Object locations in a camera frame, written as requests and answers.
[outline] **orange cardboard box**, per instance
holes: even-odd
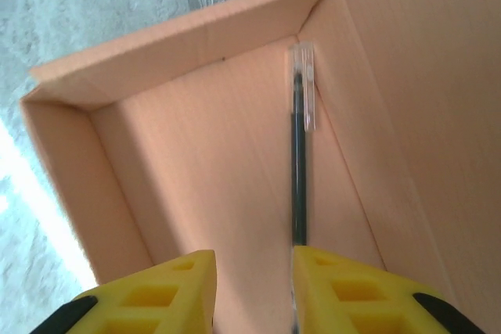
[[[501,328],[501,0],[229,0],[35,67],[21,106],[100,282],[201,248],[215,327],[288,333],[287,48],[315,46],[311,245]]]

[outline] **clear pen cap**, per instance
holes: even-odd
[[[292,109],[305,113],[305,131],[315,130],[315,71],[313,44],[300,42],[289,48]]]

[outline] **cardboard box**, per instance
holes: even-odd
[[[100,282],[212,248],[218,330],[286,333],[285,54],[313,41],[311,244],[497,332],[500,20],[501,0],[230,0],[35,67],[21,106]]]

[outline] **pen barrel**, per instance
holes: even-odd
[[[293,112],[292,124],[292,241],[306,245],[306,134],[305,115]]]

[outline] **marble floor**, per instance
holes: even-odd
[[[0,0],[0,332],[29,332],[96,284],[22,124],[28,69],[222,1]]]

